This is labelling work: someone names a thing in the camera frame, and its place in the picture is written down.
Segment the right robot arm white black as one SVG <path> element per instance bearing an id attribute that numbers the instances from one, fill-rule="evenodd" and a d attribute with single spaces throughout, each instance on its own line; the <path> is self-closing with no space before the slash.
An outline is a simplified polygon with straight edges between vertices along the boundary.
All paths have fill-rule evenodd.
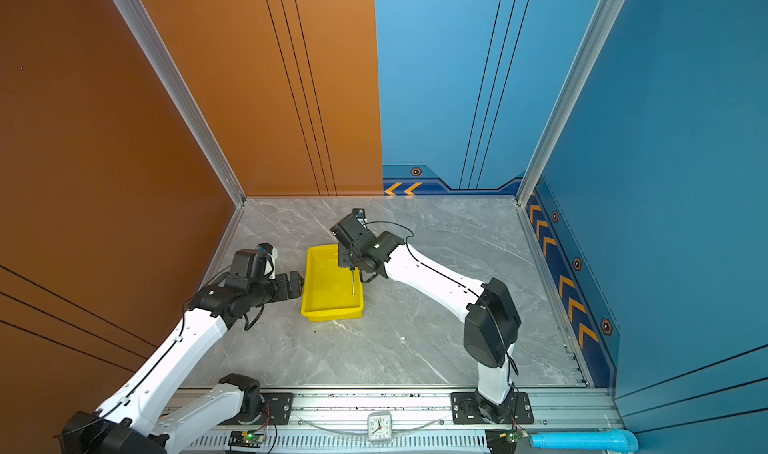
<path id="1" fill-rule="evenodd" d="M 474 402 L 491 424 L 515 424 L 519 369 L 513 359 L 522 319 L 507 285 L 497 279 L 463 276 L 429 259 L 404 238 L 371 229 L 363 209 L 354 209 L 330 228 L 339 245 L 339 265 L 367 273 L 370 280 L 407 285 L 448 310 L 463 324 L 463 346 L 477 362 Z"/>

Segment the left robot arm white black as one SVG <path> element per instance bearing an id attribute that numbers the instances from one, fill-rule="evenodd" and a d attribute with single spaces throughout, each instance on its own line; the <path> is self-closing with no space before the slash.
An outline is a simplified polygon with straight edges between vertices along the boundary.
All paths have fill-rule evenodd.
<path id="1" fill-rule="evenodd" d="M 209 392 L 161 416 L 205 353 L 254 307 L 296 299 L 298 272 L 261 274 L 246 281 L 220 276 L 190 300 L 168 338 L 92 413 L 74 414 L 58 434 L 64 453 L 179 453 L 220 423 L 251 424 L 268 416 L 257 380 L 228 374 Z"/>

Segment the yellow plastic bin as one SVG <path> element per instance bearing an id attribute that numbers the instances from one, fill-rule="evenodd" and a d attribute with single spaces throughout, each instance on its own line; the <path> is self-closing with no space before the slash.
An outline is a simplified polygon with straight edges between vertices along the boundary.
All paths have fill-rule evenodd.
<path id="1" fill-rule="evenodd" d="M 350 270 L 338 266 L 338 246 L 311 247 L 307 251 L 301 315 L 310 322 L 361 318 L 364 288 L 356 271 L 357 298 L 351 298 Z"/>

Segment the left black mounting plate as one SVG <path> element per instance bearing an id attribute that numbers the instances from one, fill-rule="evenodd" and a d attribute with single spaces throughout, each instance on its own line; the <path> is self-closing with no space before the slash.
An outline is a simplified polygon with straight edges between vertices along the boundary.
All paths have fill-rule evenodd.
<path id="1" fill-rule="evenodd" d="M 241 425 L 289 424 L 294 395 L 290 392 L 260 393 L 244 399 L 243 410 L 235 417 Z"/>

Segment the black mounting plate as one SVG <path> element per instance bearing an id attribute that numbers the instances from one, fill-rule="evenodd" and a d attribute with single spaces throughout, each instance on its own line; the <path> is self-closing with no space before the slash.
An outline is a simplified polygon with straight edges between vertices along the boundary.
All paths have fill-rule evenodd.
<path id="1" fill-rule="evenodd" d="M 533 425 L 533 407 L 525 392 L 510 391 L 499 405 L 478 392 L 453 392 L 450 395 L 453 422 L 456 425 Z"/>
<path id="2" fill-rule="evenodd" d="M 260 393 L 244 399 L 243 410 L 235 417 L 241 425 L 289 424 L 294 395 L 290 392 Z"/>

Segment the green circuit board left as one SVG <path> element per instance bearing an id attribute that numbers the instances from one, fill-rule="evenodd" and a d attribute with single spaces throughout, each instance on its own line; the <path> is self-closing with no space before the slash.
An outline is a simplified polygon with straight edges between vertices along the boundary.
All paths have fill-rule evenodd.
<path id="1" fill-rule="evenodd" d="M 260 449 L 264 446 L 268 436 L 256 431 L 231 431 L 227 441 L 229 450 L 235 448 Z"/>

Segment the small white clock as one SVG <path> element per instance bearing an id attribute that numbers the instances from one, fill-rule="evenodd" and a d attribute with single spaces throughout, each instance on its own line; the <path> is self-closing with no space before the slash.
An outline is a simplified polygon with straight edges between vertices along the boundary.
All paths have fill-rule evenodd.
<path id="1" fill-rule="evenodd" d="M 372 412 L 367 417 L 367 440 L 372 443 L 393 439 L 392 414 L 389 411 Z"/>

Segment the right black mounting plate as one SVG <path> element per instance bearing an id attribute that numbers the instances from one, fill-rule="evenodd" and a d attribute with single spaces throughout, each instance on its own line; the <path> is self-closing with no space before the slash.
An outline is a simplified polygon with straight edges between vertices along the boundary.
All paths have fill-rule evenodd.
<path id="1" fill-rule="evenodd" d="M 525 392 L 510 391 L 499 405 L 478 392 L 453 392 L 450 395 L 453 422 L 456 425 L 533 425 L 533 407 Z"/>

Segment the small circuit board right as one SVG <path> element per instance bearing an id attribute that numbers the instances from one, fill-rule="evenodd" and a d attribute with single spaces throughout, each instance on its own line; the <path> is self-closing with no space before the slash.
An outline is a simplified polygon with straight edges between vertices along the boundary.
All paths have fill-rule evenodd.
<path id="1" fill-rule="evenodd" d="M 525 435 L 521 431 L 507 432 L 504 434 L 504 439 L 510 444 L 516 444 L 524 438 Z"/>

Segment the cyan plastic pipe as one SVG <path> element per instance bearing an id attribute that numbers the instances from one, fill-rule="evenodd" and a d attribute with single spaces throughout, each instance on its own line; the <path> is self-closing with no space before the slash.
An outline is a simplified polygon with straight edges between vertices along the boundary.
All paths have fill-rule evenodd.
<path id="1" fill-rule="evenodd" d="M 607 450 L 617 453 L 636 453 L 639 442 L 630 431 L 614 429 L 601 432 L 538 433 L 531 434 L 530 444 L 538 449 Z"/>

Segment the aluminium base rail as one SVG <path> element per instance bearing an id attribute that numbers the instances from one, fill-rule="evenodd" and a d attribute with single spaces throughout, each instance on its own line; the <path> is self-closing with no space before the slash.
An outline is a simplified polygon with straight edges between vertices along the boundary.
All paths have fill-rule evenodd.
<path id="1" fill-rule="evenodd" d="M 501 411 L 492 421 L 475 394 L 460 388 L 258 390 L 230 383 L 167 394 L 126 387 L 97 409 L 142 435 L 165 436 L 169 453 L 210 446 L 217 436 L 223 448 L 252 452 L 483 449 L 498 438 L 516 445 L 537 434 L 623 426 L 603 389 L 515 389 Z"/>

